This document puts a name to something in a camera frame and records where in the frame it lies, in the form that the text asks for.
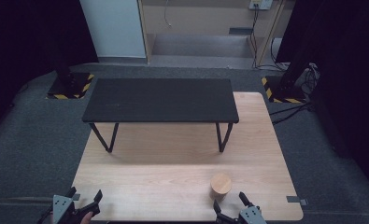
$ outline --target white panel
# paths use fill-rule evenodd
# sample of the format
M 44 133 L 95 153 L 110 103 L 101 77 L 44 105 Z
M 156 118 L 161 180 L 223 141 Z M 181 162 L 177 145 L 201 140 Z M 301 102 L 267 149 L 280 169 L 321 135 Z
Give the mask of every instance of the white panel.
M 98 57 L 146 58 L 136 0 L 80 0 Z

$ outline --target round wooden block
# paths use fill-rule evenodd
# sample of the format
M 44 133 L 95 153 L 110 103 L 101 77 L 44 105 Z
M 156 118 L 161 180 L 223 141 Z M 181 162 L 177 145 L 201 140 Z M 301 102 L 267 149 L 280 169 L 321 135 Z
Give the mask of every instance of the round wooden block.
M 213 199 L 221 200 L 231 190 L 231 178 L 227 174 L 216 174 L 210 180 L 211 192 Z

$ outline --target desk leg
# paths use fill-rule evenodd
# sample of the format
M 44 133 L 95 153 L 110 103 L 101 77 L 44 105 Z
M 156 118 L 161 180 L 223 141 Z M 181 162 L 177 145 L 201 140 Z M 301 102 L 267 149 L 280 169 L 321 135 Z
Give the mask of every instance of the desk leg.
M 114 125 L 114 131 L 112 133 L 110 147 L 107 145 L 105 139 L 103 139 L 102 135 L 99 133 L 99 130 L 97 130 L 96 125 L 94 125 L 94 123 L 90 123 L 89 125 L 91 126 L 92 130 L 96 134 L 97 138 L 102 143 L 103 147 L 105 147 L 106 151 L 107 152 L 112 152 L 112 148 L 114 147 L 115 137 L 117 136 L 118 126 L 120 124 L 115 123 L 115 125 Z
M 231 130 L 233 129 L 233 126 L 234 126 L 233 123 L 228 123 L 227 133 L 225 134 L 224 141 L 221 142 L 220 124 L 219 123 L 216 123 L 217 138 L 219 140 L 219 150 L 220 150 L 220 152 L 223 152 L 224 151 L 225 145 L 227 145 L 228 138 L 230 137 L 230 133 L 231 133 Z

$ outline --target power outlet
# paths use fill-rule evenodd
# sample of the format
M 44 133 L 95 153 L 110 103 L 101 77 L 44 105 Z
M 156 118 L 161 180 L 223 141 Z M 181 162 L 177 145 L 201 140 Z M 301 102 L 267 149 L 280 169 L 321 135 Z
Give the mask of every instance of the power outlet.
M 251 0 L 250 4 L 248 5 L 248 9 L 254 10 L 258 4 L 259 10 L 269 10 L 271 9 L 273 1 L 274 0 Z

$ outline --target striped warning tape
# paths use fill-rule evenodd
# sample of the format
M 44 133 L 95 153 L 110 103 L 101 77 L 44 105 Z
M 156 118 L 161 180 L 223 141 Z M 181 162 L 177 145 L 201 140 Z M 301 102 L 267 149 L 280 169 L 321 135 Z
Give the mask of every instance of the striped warning tape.
M 58 100 L 82 99 L 85 96 L 86 92 L 88 91 L 88 88 L 91 86 L 91 82 L 93 78 L 94 78 L 94 75 L 92 74 L 88 76 L 88 80 L 86 81 L 81 94 L 52 94 L 52 95 L 47 95 L 47 99 L 58 99 Z
M 269 87 L 268 81 L 265 77 L 262 78 L 263 88 L 265 89 L 266 96 L 268 97 L 269 102 L 273 103 L 306 103 L 305 99 L 295 99 L 295 98 L 276 98 L 272 93 L 271 88 Z

